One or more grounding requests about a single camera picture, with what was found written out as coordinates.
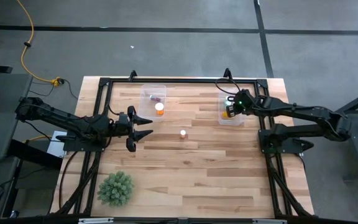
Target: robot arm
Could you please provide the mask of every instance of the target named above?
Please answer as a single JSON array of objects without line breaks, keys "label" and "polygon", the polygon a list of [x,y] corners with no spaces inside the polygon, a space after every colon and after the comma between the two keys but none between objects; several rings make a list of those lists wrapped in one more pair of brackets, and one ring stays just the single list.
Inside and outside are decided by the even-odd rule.
[{"label": "robot arm", "polygon": [[[244,89],[234,96],[229,96],[228,100],[233,102],[232,105],[226,106],[226,113],[230,118],[237,114],[271,117],[284,115],[316,123],[291,127],[274,124],[270,130],[263,130],[262,147],[281,147],[288,138],[322,136],[331,141],[346,141],[351,136],[350,120],[343,114],[332,112],[322,106],[288,104],[270,96],[253,97],[249,90]],[[309,142],[303,150],[311,147],[313,144]]]},{"label": "robot arm", "polygon": [[78,141],[100,146],[101,149],[109,143],[106,144],[106,138],[128,136],[127,148],[135,152],[134,142],[153,132],[152,130],[135,131],[134,124],[149,124],[152,121],[138,117],[133,106],[128,107],[127,114],[120,113],[118,120],[113,121],[106,113],[77,117],[51,107],[40,98],[28,97],[21,98],[15,112],[20,121],[42,120],[72,133],[68,136],[58,136],[61,141]]}]

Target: plastic plant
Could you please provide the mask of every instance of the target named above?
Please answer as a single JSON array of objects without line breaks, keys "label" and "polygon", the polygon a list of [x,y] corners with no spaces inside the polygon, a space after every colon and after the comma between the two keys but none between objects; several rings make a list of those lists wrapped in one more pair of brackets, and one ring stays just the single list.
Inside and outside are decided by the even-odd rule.
[{"label": "plastic plant", "polygon": [[123,171],[118,171],[110,174],[99,185],[98,200],[102,204],[108,203],[110,207],[121,207],[131,198],[133,188],[132,178]]}]

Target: wooden table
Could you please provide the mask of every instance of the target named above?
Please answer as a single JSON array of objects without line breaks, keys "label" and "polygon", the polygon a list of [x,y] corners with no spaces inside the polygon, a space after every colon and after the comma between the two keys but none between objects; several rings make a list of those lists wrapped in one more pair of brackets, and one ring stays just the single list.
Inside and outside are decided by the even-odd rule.
[{"label": "wooden table", "polygon": [[[84,77],[77,116],[92,115],[99,78]],[[101,156],[95,191],[108,174],[123,170],[134,179],[133,197],[125,207],[110,208],[101,205],[95,193],[91,216],[274,217],[265,158],[257,142],[258,117],[246,116],[244,125],[240,126],[220,125],[217,119],[219,90],[214,84],[165,85],[164,121],[136,127],[154,130],[137,144],[137,152],[126,149],[126,138],[114,138]],[[130,105],[138,108],[141,86],[140,83],[115,83],[111,108],[115,112],[126,111]],[[254,92],[252,85],[240,87]],[[268,79],[268,87],[271,96],[288,102],[283,79]],[[109,117],[117,118],[111,113]],[[277,117],[275,121],[293,125],[292,119],[287,117]],[[180,139],[182,129],[188,134],[186,139]],[[68,157],[64,158],[62,170]],[[78,185],[83,157],[84,153],[79,152],[68,167],[62,189],[63,203]],[[289,189],[304,208],[313,213],[301,161],[294,155],[283,154],[283,165]],[[52,211],[58,208],[59,187]],[[86,204],[87,192],[85,189],[82,207]],[[284,211],[280,190],[278,194]]]}]

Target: orange cup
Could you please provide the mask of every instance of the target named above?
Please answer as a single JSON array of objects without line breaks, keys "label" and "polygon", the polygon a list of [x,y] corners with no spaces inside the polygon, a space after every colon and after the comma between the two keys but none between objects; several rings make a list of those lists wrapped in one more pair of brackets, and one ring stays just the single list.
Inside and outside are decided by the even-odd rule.
[{"label": "orange cup", "polygon": [[163,115],[164,114],[164,104],[156,103],[155,104],[155,110],[157,111],[158,115]]}]

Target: plastic bin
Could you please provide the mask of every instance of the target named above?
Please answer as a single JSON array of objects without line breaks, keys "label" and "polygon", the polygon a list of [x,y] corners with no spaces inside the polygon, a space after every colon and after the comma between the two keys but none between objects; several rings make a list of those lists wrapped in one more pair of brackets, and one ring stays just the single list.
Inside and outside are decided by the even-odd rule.
[{"label": "plastic bin", "polygon": [[[238,92],[237,88],[222,88],[222,89],[226,90],[230,93]],[[237,114],[233,118],[228,118],[228,117],[223,116],[223,113],[226,112],[226,105],[224,104],[224,102],[226,101],[227,96],[233,96],[233,95],[219,91],[219,95],[218,95],[218,97],[219,97],[219,100],[218,100],[218,121],[219,121],[219,124],[238,126],[238,125],[242,124],[245,120],[245,117],[243,114]]]},{"label": "plastic bin", "polygon": [[[150,98],[159,98],[160,101],[155,101]],[[165,85],[142,85],[140,88],[140,102],[138,108],[138,114],[142,118],[150,119],[152,121],[163,121],[163,117],[166,111],[165,99],[167,97],[167,87]],[[157,114],[155,105],[157,103],[164,104],[164,113],[162,115]]]}]

